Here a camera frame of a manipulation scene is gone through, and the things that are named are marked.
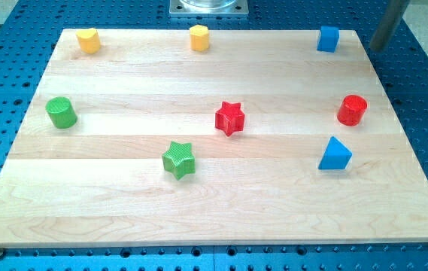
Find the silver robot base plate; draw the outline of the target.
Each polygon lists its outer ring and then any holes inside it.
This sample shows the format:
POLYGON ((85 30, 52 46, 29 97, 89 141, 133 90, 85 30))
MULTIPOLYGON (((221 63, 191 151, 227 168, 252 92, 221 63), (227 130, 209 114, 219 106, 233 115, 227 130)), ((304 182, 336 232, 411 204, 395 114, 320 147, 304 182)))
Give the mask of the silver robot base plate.
POLYGON ((171 17, 247 17, 248 0, 170 0, 171 17))

